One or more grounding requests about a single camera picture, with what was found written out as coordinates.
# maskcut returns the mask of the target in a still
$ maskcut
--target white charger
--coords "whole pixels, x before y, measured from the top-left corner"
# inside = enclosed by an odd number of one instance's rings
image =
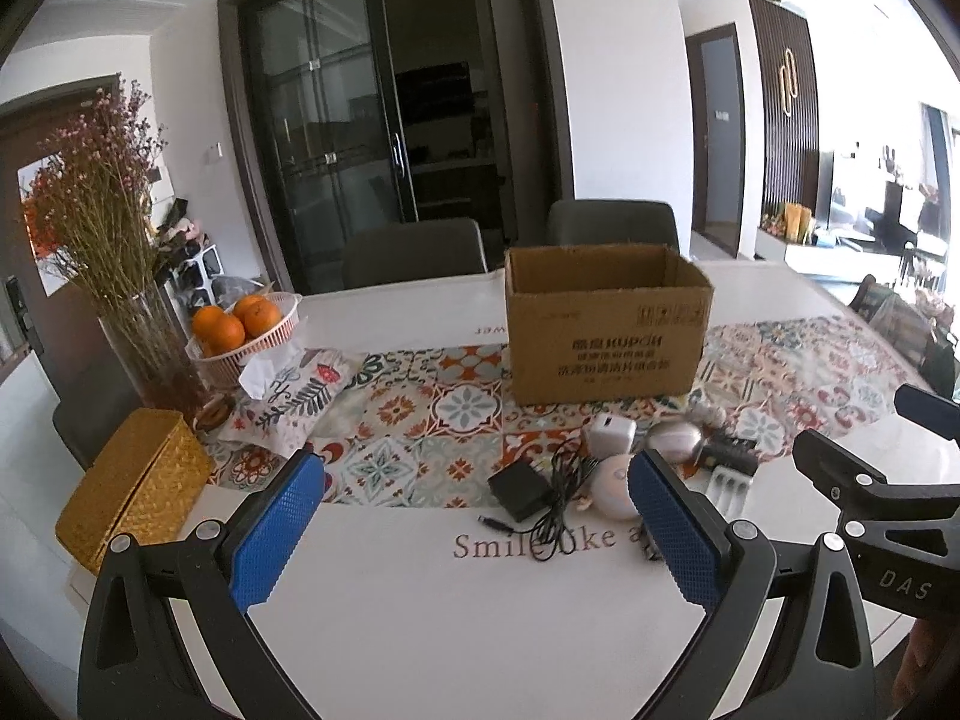
[[[601,412],[584,425],[587,453],[597,460],[626,455],[634,446],[637,423],[625,416]]]

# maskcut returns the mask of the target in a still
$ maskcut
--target gold wall light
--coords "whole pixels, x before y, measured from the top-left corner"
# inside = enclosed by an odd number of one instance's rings
[[[789,119],[793,116],[793,101],[800,96],[797,60],[790,49],[784,52],[784,64],[779,70],[779,84],[781,84],[781,109]]]

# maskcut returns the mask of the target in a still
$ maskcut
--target white round device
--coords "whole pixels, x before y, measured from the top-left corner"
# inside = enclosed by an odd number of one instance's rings
[[[634,519],[640,516],[627,489],[627,469],[631,459],[632,455],[613,455],[599,464],[590,476],[593,504],[610,519]]]

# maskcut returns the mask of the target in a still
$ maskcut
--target glass vase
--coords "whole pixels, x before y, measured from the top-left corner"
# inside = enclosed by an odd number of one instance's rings
[[[156,285],[114,304],[100,317],[104,334],[143,405],[177,410],[192,426],[211,394],[187,357],[174,321]]]

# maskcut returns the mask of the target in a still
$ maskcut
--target open cardboard box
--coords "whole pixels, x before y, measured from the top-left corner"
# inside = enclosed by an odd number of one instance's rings
[[[675,251],[640,244],[514,248],[506,284],[518,404],[690,391],[713,287]]]

